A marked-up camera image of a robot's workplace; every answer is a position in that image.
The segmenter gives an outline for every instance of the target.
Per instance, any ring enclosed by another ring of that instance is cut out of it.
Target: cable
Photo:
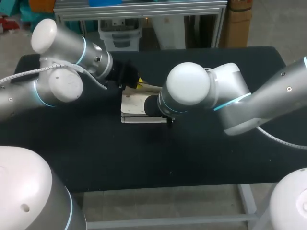
[[[289,146],[291,148],[295,148],[295,149],[300,149],[300,150],[307,150],[307,146],[304,145],[295,145],[295,144],[291,144],[289,142],[280,140],[274,136],[272,136],[271,134],[269,134],[268,132],[266,132],[265,130],[263,130],[262,128],[260,128],[259,126],[257,127],[257,130],[259,130],[261,133],[263,133],[264,135],[266,135],[268,138],[277,141],[278,143],[282,144],[282,145],[286,145]]]
[[[51,58],[51,57],[48,57],[47,59],[53,61],[53,62],[57,62],[57,63],[61,63],[62,65],[66,66],[66,67],[70,67],[72,69],[74,69],[75,71],[77,72],[80,72],[80,73],[84,73],[86,74],[88,77],[90,77],[95,83],[96,85],[98,85],[100,88],[104,89],[104,90],[107,90],[107,87],[104,86],[103,84],[100,84],[96,78],[94,78],[94,76],[92,74],[90,74],[90,72],[88,72],[86,69],[84,69],[83,67],[81,66],[78,66],[76,64],[71,64],[70,62],[67,62],[67,61],[63,61],[63,60],[59,60],[59,59],[55,59],[55,58]]]
[[[40,72],[48,71],[48,70],[51,70],[51,69],[64,68],[64,67],[65,67],[65,65],[63,65],[63,64],[54,64],[52,66],[48,66],[48,67],[44,67],[44,68],[40,68],[40,69],[30,70],[30,71],[23,72],[23,73],[16,73],[14,75],[11,75],[11,76],[8,76],[6,78],[1,79],[0,85],[3,84],[3,83],[6,83],[7,81],[11,81],[13,79],[20,78],[20,77],[23,77],[23,76],[26,76],[26,75],[30,75],[30,74],[34,74],[34,73],[40,73]]]
[[[16,79],[16,78],[20,78],[20,77],[23,77],[23,76],[26,76],[26,75],[30,75],[30,74],[35,74],[35,73],[40,73],[40,72],[44,72],[44,71],[48,71],[48,70],[51,70],[51,69],[59,69],[59,68],[64,68],[64,67],[69,67],[71,69],[74,69],[75,71],[77,72],[80,72],[80,73],[84,73],[86,74],[88,77],[90,77],[95,83],[96,85],[98,85],[100,88],[104,89],[104,90],[107,90],[107,87],[100,84],[96,78],[94,78],[86,69],[84,69],[83,67],[81,66],[78,66],[78,65],[75,65],[75,64],[71,64],[67,61],[62,61],[62,60],[57,60],[57,59],[54,59],[54,58],[48,58],[54,62],[57,62],[57,63],[60,63],[60,64],[54,64],[52,66],[48,66],[48,67],[44,67],[44,68],[40,68],[40,69],[35,69],[35,70],[30,70],[30,71],[26,71],[26,72],[23,72],[23,73],[16,73],[14,75],[11,75],[11,76],[8,76],[6,78],[3,78],[0,80],[0,85],[3,84],[3,83],[6,83],[7,81],[11,81],[13,79]]]

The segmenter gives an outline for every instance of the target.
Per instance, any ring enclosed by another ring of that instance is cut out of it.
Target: black table
[[[178,63],[215,68],[236,63],[253,92],[285,66],[272,47],[114,53],[151,84],[162,85]],[[39,56],[21,58],[16,72],[39,67]],[[217,114],[195,109],[165,124],[122,124],[121,94],[102,91],[82,76],[82,97],[57,108],[18,115],[0,124],[0,145],[40,154],[71,192],[163,186],[277,182],[307,166],[307,151],[291,149],[257,130],[229,137]],[[285,141],[307,145],[307,109],[262,127]]]

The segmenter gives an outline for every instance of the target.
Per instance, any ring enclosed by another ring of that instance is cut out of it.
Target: metal table frame
[[[253,193],[249,184],[239,184],[245,214],[228,216],[204,216],[204,217],[183,217],[183,218],[152,218],[152,219],[132,219],[116,221],[88,222],[88,230],[103,230],[114,228],[131,228],[146,226],[166,226],[182,224],[204,224],[204,223],[227,223],[247,221],[248,230],[263,230],[270,220],[269,203],[272,192],[276,184],[272,184],[266,197],[257,208]]]
[[[57,0],[54,13],[58,23],[81,21],[85,34],[86,20],[144,18],[172,15],[217,15],[211,47],[218,47],[227,0],[186,0],[166,2],[122,3],[114,6],[90,7],[87,0]]]

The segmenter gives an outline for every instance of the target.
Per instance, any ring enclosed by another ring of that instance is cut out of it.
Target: screw hole
[[[22,204],[20,205],[20,208],[22,209],[22,211],[24,212],[29,212],[30,211],[30,207],[26,204]]]

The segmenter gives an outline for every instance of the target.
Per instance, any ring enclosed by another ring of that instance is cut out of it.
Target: concrete floor
[[[255,0],[248,45],[274,46],[287,64],[300,59],[307,54],[306,12],[306,0]],[[0,78],[13,73],[20,56],[33,53],[30,39],[29,33],[23,31],[0,35]],[[269,186],[252,185],[257,203]],[[76,196],[84,197],[83,210],[88,221],[242,213],[234,185],[88,192]],[[247,230],[247,227],[245,223],[227,223],[137,229]]]

